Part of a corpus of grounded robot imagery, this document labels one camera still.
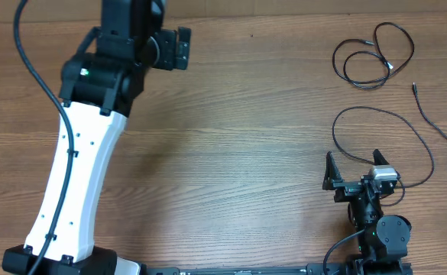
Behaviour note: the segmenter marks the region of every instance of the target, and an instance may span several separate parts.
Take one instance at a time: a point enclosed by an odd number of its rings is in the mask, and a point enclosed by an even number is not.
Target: wooden table
[[[354,89],[334,74],[332,51],[346,38],[370,39],[382,21],[410,32],[415,56],[383,88]],[[52,90],[59,90],[63,63],[94,24],[22,25],[24,47]],[[418,84],[425,112],[447,132],[447,13],[166,22],[178,25],[193,29],[190,67],[150,72],[105,179],[96,245],[151,266],[320,262],[353,232],[347,205],[322,191],[326,152],[335,152],[346,180],[369,169],[336,150],[332,122],[344,108],[369,105],[405,116],[432,148],[432,179],[385,212],[413,224],[407,262],[416,274],[447,273],[447,141],[424,122],[410,88]],[[386,27],[380,42],[395,66],[408,56],[399,31]],[[339,67],[347,53],[364,48],[340,50]],[[351,61],[350,70],[356,79],[384,73],[369,57]],[[0,24],[0,265],[4,249],[23,244],[36,218],[58,124],[18,57],[11,25]],[[354,154],[382,150],[405,183],[430,170],[425,149],[396,118],[352,111],[339,119],[337,134]],[[331,260],[356,251],[345,245]]]

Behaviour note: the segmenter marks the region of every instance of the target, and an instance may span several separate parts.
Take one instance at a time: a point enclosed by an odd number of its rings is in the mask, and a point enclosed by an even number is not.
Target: black wire
[[[383,206],[383,207],[395,206],[405,198],[405,193],[407,192],[407,190],[405,189],[405,185],[403,184],[402,180],[398,180],[398,182],[400,183],[401,189],[402,189],[401,197],[396,202],[393,202],[391,204],[381,204],[381,206]]]
[[[369,189],[366,189],[366,194],[368,194],[369,203],[371,204],[373,209],[376,211],[377,215],[381,217],[383,215],[383,211],[378,209],[377,206],[374,204],[373,198],[371,197],[371,194],[369,193]]]
[[[45,91],[48,98],[52,101],[52,103],[57,108],[58,112],[60,113],[60,116],[63,119],[63,122],[65,123],[65,127],[67,130],[67,136],[69,139],[69,151],[68,151],[68,158],[67,158],[67,167],[65,172],[65,178],[63,179],[63,185],[62,190],[60,192],[60,197],[58,199],[57,208],[55,209],[55,213],[53,214],[52,223],[50,225],[50,229],[48,230],[48,234],[45,237],[45,242],[43,247],[41,248],[40,253],[38,254],[38,257],[36,261],[33,264],[33,267],[28,272],[28,275],[33,275],[38,266],[40,265],[41,261],[43,260],[45,254],[47,253],[48,246],[50,245],[50,242],[53,238],[55,228],[58,223],[58,218],[60,216],[60,212],[62,210],[63,201],[65,200],[65,195],[67,191],[67,187],[69,185],[70,180],[70,174],[72,172],[72,165],[73,165],[73,155],[74,155],[74,144],[73,144],[73,132],[72,132],[72,126],[70,125],[69,118],[67,117],[67,114],[63,110],[62,105],[57,100],[55,95],[51,92],[50,88],[48,88],[47,84],[41,79],[40,75],[38,75],[37,71],[33,68],[33,65],[31,65],[30,60],[26,57],[26,53],[24,53],[23,46],[21,45],[21,38],[19,36],[19,21],[21,18],[21,13],[23,12],[23,8],[25,7],[28,0],[21,0],[21,2],[18,5],[18,8],[16,9],[15,13],[15,20],[13,24],[13,31],[15,36],[15,43],[16,48],[18,49],[19,55],[21,59],[24,62],[24,65],[28,68],[31,75],[37,80],[38,84],[40,84],[41,88]]]
[[[352,219],[351,219],[351,204],[350,203],[347,204],[347,217],[348,217],[348,221],[354,225],[354,223],[352,222]]]
[[[91,43],[99,36],[101,33],[100,27],[93,27],[91,31],[84,37],[83,42],[77,47],[77,53],[85,53]]]
[[[423,137],[420,136],[420,134],[415,130],[415,128],[412,126],[412,124],[409,121],[407,121],[401,115],[395,114],[395,113],[390,112],[390,111],[382,110],[382,109],[379,109],[379,108],[367,107],[367,106],[355,106],[355,107],[346,108],[346,109],[342,110],[341,112],[339,112],[339,114],[335,117],[335,120],[333,121],[333,125],[332,125],[332,138],[333,138],[333,142],[335,143],[335,146],[337,146],[338,150],[340,150],[343,154],[345,154],[346,156],[348,156],[348,157],[350,157],[352,159],[359,160],[361,162],[364,162],[364,163],[367,163],[367,164],[370,164],[370,165],[374,165],[374,161],[366,160],[366,159],[364,159],[362,157],[356,157],[355,155],[350,154],[348,151],[346,151],[344,148],[342,148],[342,146],[340,146],[340,144],[337,141],[337,137],[335,136],[335,125],[337,123],[338,118],[343,113],[345,113],[346,111],[355,110],[355,109],[367,109],[367,110],[373,110],[373,111],[376,111],[376,112],[383,112],[385,114],[389,114],[389,115],[392,115],[392,116],[395,116],[395,117],[401,119],[403,122],[405,122],[408,125],[408,127],[410,127],[410,129],[412,129],[413,133],[415,133],[415,135],[422,142],[423,146],[427,150],[427,153],[429,153],[430,161],[432,163],[432,169],[430,170],[429,175],[424,180],[421,180],[418,183],[411,183],[409,185],[404,185],[402,182],[400,182],[402,188],[412,188],[412,187],[415,187],[415,186],[419,186],[421,184],[424,184],[427,180],[430,179],[430,177],[434,174],[434,170],[436,168],[436,162],[434,161],[434,156],[432,154],[432,151],[430,150],[430,148],[427,145],[427,143],[425,142],[425,140],[423,140]]]
[[[364,229],[357,231],[356,233],[343,238],[342,240],[338,241],[336,244],[334,244],[329,251],[327,251],[327,254],[325,254],[325,257],[323,258],[323,273],[325,275],[329,275],[329,272],[327,271],[327,261],[329,260],[330,254],[337,248],[339,247],[341,244],[344,244],[347,241],[350,241],[351,239],[359,236],[360,234],[364,233]]]
[[[160,9],[160,15],[162,18],[164,18],[165,15],[165,5],[162,3],[161,0],[152,0],[152,2]]]
[[[380,27],[384,26],[384,25],[390,25],[390,26],[394,26],[395,28],[399,29],[400,31],[402,31],[405,36],[407,36],[408,41],[410,42],[410,46],[412,48],[412,51],[410,53],[410,56],[408,57],[408,59],[403,62],[403,64],[401,64],[398,68],[396,68],[395,70],[391,71],[390,68],[390,63],[387,61],[386,57],[384,57],[384,55],[381,53],[381,49],[379,47],[379,43],[377,42],[377,29],[379,29]],[[373,41],[367,41],[364,39],[346,39],[344,41],[342,41],[334,50],[333,55],[332,55],[332,65],[333,65],[333,69],[335,71],[335,73],[337,74],[337,76],[339,76],[340,78],[342,78],[343,80],[351,83],[352,85],[360,88],[360,89],[376,89],[378,87],[381,87],[382,85],[384,85],[386,83],[386,81],[389,80],[389,78],[391,78],[392,76],[394,76],[395,74],[397,74],[398,72],[400,72],[408,63],[409,61],[412,59],[413,54],[415,53],[415,44],[413,42],[412,37],[408,34],[408,32],[403,29],[401,26],[399,26],[398,24],[395,23],[391,23],[391,22],[383,22],[381,24],[379,24],[378,26],[376,26],[376,28],[374,29],[374,33],[373,33]],[[337,51],[340,47],[342,47],[344,44],[346,43],[361,43],[364,45],[368,45],[368,46],[375,46],[376,47],[376,51],[372,52],[372,51],[367,51],[367,50],[360,50],[357,51],[351,55],[349,55],[347,57],[347,59],[344,62],[344,74],[342,75],[338,70],[337,70],[337,66],[335,65],[335,55],[337,54]],[[346,64],[348,62],[348,60],[357,55],[357,54],[370,54],[376,58],[379,59],[379,61],[381,61],[381,63],[387,68],[387,74],[386,76],[380,77],[378,79],[373,79],[373,80],[368,80],[368,81],[357,81],[357,80],[353,80],[351,78],[348,77],[347,75],[347,70],[346,70]],[[364,84],[373,84],[373,83],[377,83],[375,85],[372,86],[365,86]]]
[[[447,140],[447,134],[444,134],[444,132],[439,128],[439,127],[437,127],[437,125],[435,125],[433,122],[431,122],[428,118],[427,118],[427,116],[425,115],[425,113],[423,112],[423,110],[422,110],[422,107],[420,106],[420,100],[419,100],[419,92],[418,92],[418,90],[416,89],[416,84],[414,83],[413,85],[412,85],[412,90],[413,90],[413,94],[415,95],[415,101],[416,101],[416,104],[417,104],[417,106],[419,106],[419,111],[420,111],[420,114],[422,114],[422,116],[423,116],[423,118],[425,119],[425,121],[427,121],[427,123],[429,123],[430,125],[432,125],[432,127],[434,127],[446,140]]]

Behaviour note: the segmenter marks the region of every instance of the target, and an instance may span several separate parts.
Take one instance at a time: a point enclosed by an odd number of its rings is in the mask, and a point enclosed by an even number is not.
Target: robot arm
[[[106,169],[134,99],[151,68],[185,70],[190,29],[161,29],[165,1],[103,0],[94,27],[62,70],[60,97],[71,121],[75,153],[54,236],[36,274],[138,275],[141,265],[94,246],[94,225]],[[86,53],[96,40],[96,52]],[[60,198],[69,142],[60,118],[57,151],[37,219],[23,245],[5,252],[3,269],[26,274],[44,245]]]
[[[342,273],[410,275],[413,274],[410,265],[403,264],[401,259],[408,254],[412,226],[402,216],[384,215],[380,204],[380,197],[394,193],[400,174],[379,150],[375,150],[373,155],[374,165],[367,175],[361,176],[359,181],[345,182],[332,152],[327,154],[322,188],[335,190],[335,202],[348,202],[349,221],[357,232],[363,232],[358,235],[361,253],[348,257]]]

